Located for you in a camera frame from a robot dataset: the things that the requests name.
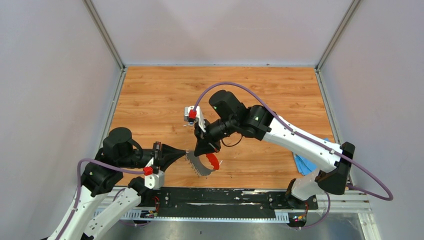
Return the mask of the red handled metal key holder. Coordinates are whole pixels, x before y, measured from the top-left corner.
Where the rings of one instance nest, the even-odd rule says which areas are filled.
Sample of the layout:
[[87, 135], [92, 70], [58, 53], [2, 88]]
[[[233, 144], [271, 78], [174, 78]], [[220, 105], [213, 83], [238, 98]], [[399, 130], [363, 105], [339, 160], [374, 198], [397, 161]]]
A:
[[186, 151], [185, 159], [198, 177], [208, 177], [217, 171], [217, 169], [214, 169], [213, 165], [209, 161], [207, 161], [207, 163], [203, 163], [199, 156], [194, 155], [193, 150]]

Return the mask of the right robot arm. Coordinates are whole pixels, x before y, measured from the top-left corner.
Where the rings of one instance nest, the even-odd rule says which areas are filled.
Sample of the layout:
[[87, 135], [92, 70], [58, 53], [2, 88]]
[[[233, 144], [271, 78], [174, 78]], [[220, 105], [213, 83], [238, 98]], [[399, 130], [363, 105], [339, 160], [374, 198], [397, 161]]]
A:
[[316, 165], [311, 173], [290, 181], [285, 194], [290, 208], [298, 209], [309, 197], [323, 192], [345, 193], [351, 163], [344, 158], [353, 156], [353, 144], [340, 145], [320, 139], [288, 123], [263, 105], [246, 107], [230, 91], [217, 91], [208, 103], [219, 116], [214, 122], [204, 118], [199, 106], [184, 109], [184, 120], [194, 126], [194, 156], [218, 153], [222, 139], [238, 133], [245, 138], [287, 148]]

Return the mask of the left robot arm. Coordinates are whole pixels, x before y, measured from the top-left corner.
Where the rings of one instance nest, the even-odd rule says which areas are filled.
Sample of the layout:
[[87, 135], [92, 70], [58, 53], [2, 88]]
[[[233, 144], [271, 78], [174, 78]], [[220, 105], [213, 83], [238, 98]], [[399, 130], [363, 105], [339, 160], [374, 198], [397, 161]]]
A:
[[[130, 129], [112, 129], [94, 158], [78, 162], [75, 195], [48, 239], [98, 240], [136, 206], [153, 204], [157, 213], [161, 198], [154, 192], [164, 185], [166, 169], [185, 154], [185, 150], [161, 142], [155, 142], [151, 149], [143, 149], [133, 139]], [[136, 177], [118, 191], [108, 207], [94, 216], [125, 173]]]

